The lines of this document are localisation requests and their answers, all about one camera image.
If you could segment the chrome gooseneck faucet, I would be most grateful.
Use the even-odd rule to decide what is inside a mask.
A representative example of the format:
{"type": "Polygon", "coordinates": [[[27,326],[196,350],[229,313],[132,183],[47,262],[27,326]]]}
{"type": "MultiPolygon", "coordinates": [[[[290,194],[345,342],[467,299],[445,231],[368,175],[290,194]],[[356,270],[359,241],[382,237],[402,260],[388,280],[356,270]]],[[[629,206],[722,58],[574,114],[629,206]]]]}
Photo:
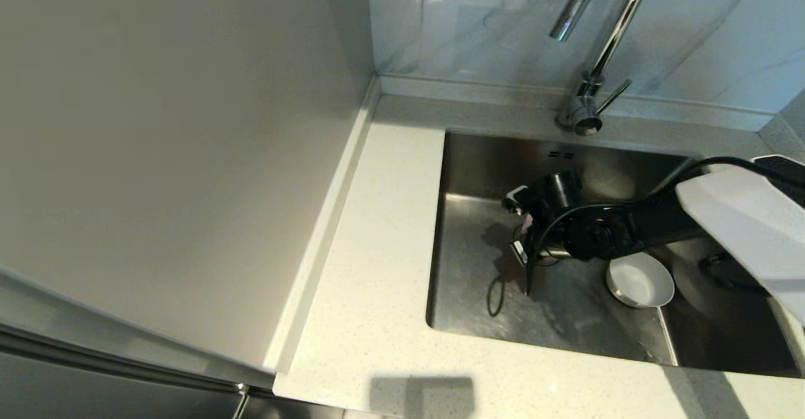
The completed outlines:
{"type": "MultiPolygon", "coordinates": [[[[551,29],[550,37],[553,40],[564,42],[572,34],[572,30],[580,21],[591,0],[567,0],[565,6],[551,29]]],[[[624,0],[618,17],[615,19],[609,35],[602,43],[600,52],[596,56],[591,69],[581,72],[578,86],[570,93],[563,109],[555,116],[555,124],[560,129],[575,133],[580,137],[595,135],[602,128],[601,115],[604,110],[618,98],[622,92],[631,86],[632,81],[626,79],[609,97],[596,103],[596,95],[600,91],[606,78],[604,70],[612,61],[622,40],[630,28],[633,18],[643,0],[624,0]]]]}

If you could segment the pale round bowl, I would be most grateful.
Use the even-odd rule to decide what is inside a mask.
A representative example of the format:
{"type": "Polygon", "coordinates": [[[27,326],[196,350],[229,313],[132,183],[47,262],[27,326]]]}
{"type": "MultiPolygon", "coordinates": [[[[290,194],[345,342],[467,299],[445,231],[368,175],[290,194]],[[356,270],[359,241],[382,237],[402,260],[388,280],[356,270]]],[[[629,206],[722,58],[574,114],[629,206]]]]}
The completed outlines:
{"type": "Polygon", "coordinates": [[[606,270],[609,292],[632,308],[661,308],[675,296],[670,271],[655,257],[637,253],[613,259],[606,270]]]}

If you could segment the stainless steel sink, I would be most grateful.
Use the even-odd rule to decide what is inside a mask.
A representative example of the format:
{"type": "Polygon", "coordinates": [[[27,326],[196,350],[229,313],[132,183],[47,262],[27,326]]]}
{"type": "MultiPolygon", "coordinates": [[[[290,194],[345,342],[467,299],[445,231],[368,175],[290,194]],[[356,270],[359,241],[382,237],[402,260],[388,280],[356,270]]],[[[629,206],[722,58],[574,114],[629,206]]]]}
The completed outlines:
{"type": "Polygon", "coordinates": [[[445,139],[426,323],[446,332],[714,371],[805,378],[805,350],[781,327],[782,310],[712,238],[653,248],[675,281],[661,308],[622,304],[608,263],[546,260],[533,292],[511,250],[523,218],[506,193],[574,170],[587,202],[652,193],[696,155],[449,133],[445,139]]]}

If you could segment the grey under-counter cabinet front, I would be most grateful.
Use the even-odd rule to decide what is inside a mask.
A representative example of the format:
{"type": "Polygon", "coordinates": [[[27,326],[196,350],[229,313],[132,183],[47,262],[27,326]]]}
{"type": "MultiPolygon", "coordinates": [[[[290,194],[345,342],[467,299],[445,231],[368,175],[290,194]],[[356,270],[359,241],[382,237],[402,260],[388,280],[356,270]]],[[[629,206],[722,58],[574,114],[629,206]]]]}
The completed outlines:
{"type": "Polygon", "coordinates": [[[296,401],[271,391],[251,391],[239,419],[386,419],[368,411],[346,410],[336,406],[296,401]]]}

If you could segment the tall grey cabinet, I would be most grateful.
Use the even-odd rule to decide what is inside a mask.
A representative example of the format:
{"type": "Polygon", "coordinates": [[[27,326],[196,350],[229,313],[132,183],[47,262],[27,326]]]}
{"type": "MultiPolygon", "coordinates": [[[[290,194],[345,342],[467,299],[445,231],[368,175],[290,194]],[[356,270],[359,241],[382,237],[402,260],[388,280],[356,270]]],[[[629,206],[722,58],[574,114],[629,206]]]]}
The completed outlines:
{"type": "Polygon", "coordinates": [[[371,38],[369,0],[0,0],[0,419],[276,395],[371,38]]]}

